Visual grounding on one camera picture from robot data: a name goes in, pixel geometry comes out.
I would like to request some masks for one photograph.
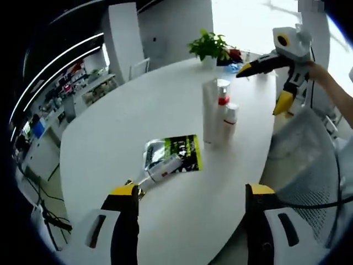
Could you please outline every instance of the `led light strip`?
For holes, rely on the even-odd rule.
[[[73,45],[71,48],[69,48],[69,49],[67,49],[66,51],[62,52],[61,54],[59,54],[58,56],[56,56],[50,63],[48,63],[48,64],[33,78],[33,80],[28,84],[28,86],[26,87],[26,89],[24,90],[24,92],[22,93],[22,95],[20,96],[20,98],[18,99],[18,101],[17,101],[15,107],[13,108],[12,114],[11,114],[11,116],[10,116],[9,124],[10,124],[10,122],[11,122],[11,120],[12,120],[13,114],[15,113],[15,111],[16,111],[16,109],[17,109],[17,107],[18,107],[20,101],[21,101],[22,98],[24,97],[25,93],[28,91],[28,89],[31,87],[31,85],[38,79],[38,77],[39,77],[49,66],[51,66],[54,62],[56,62],[60,57],[62,57],[63,55],[65,55],[65,54],[68,53],[69,51],[75,49],[77,46],[80,46],[81,44],[84,44],[84,43],[86,43],[87,41],[93,40],[93,39],[95,39],[95,38],[97,38],[97,37],[99,37],[99,36],[102,36],[102,35],[104,35],[103,32],[102,32],[102,33],[99,33],[99,34],[97,34],[97,35],[94,35],[94,36],[92,36],[92,37],[89,37],[88,39],[85,39],[85,40],[83,40],[83,41],[81,41],[81,42],[79,42],[79,43]]]
[[[145,4],[143,7],[141,7],[138,11],[137,14],[139,14],[142,10],[144,10],[146,7],[148,7],[150,4],[153,4],[157,0],[152,0],[149,3]]]
[[[15,135],[15,131],[16,131],[16,127],[13,129],[13,132],[12,132],[12,135],[11,135],[10,142],[12,142],[13,136]]]
[[[98,50],[100,49],[100,47],[96,47],[94,49],[91,49],[87,52],[85,52],[84,54],[78,56],[77,58],[73,59],[71,62],[67,63],[66,65],[64,65],[63,67],[61,67],[54,75],[52,75],[47,81],[44,82],[44,84],[42,84],[42,86],[37,90],[37,92],[35,92],[35,94],[33,95],[33,97],[31,98],[31,100],[29,100],[29,102],[27,103],[26,107],[24,107],[23,112],[26,111],[26,109],[29,107],[29,105],[32,103],[32,101],[34,100],[34,98],[38,95],[38,93],[45,87],[46,84],[48,84],[58,73],[60,73],[62,70],[64,70],[66,67],[68,67],[70,64],[74,63],[75,61],[77,61],[78,59],[84,57],[85,55],[91,53],[92,51]]]

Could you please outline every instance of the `white bottle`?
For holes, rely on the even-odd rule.
[[[174,153],[168,159],[156,164],[151,169],[148,169],[147,172],[154,182],[160,182],[169,177],[169,175],[181,167],[182,164],[183,161],[181,158]]]
[[[218,87],[213,79],[202,84],[202,107],[204,122],[204,143],[211,144],[215,137],[215,111],[217,108]]]
[[[229,103],[226,108],[227,110],[223,120],[223,143],[229,144],[233,140],[236,131],[239,106]]]
[[[227,88],[220,87],[218,95],[218,106],[215,118],[215,126],[216,126],[216,145],[221,146],[223,144],[223,123],[224,118],[226,116],[227,105],[229,104],[229,96],[227,96]]]

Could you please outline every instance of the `white chair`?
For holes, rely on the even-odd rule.
[[[130,66],[129,81],[147,73],[149,71],[149,58]]]
[[[312,109],[304,108],[273,136],[269,161],[276,168],[274,177],[294,176],[276,191],[280,200],[296,205],[320,205],[338,199],[338,168],[335,148],[322,121]],[[326,209],[294,208],[311,226],[315,240],[329,247],[337,207]]]

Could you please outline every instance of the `white table top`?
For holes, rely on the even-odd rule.
[[[202,171],[180,173],[140,202],[139,264],[208,264],[245,213],[245,184],[260,181],[274,117],[274,75],[235,79],[240,106],[234,148],[204,150],[202,82],[212,73],[196,59],[152,71],[88,108],[63,133],[60,171],[68,217],[77,224],[111,190],[142,170],[145,143],[197,134]]]

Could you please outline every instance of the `green plant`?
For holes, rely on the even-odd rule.
[[[188,44],[189,53],[195,54],[203,61],[206,56],[217,58],[220,60],[229,59],[226,46],[227,43],[222,39],[223,35],[216,35],[213,32],[207,32],[205,29],[200,30],[201,38],[194,40]]]

